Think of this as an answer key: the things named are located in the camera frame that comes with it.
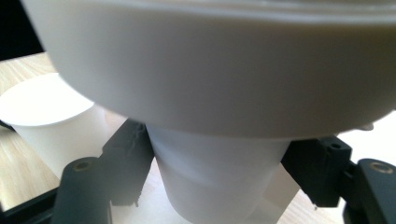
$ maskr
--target white plastic cup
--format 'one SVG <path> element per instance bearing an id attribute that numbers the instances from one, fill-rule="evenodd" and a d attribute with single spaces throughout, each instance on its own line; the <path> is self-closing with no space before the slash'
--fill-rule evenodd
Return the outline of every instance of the white plastic cup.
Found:
<path id="1" fill-rule="evenodd" d="M 166 194 L 192 223 L 233 224 L 256 208 L 290 141 L 183 133 L 148 125 Z"/>
<path id="2" fill-rule="evenodd" d="M 11 125 L 59 178 L 82 157 L 98 157 L 107 140 L 104 109 L 59 74 L 34 77 L 0 97 L 0 119 Z"/>

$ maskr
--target table surface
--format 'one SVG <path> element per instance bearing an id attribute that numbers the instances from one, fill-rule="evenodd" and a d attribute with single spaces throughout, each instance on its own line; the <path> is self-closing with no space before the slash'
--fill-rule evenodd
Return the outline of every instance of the table surface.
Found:
<path id="1" fill-rule="evenodd" d="M 56 72 L 47 54 L 37 54 L 0 63 L 0 94 L 28 79 Z M 125 121 L 123 116 L 106 112 L 109 135 Z M 154 162 L 144 193 L 162 183 Z M 0 127 L 0 202 L 8 210 L 59 185 L 59 179 L 18 136 Z M 316 208 L 299 191 L 278 223 L 343 223 L 342 207 Z"/>

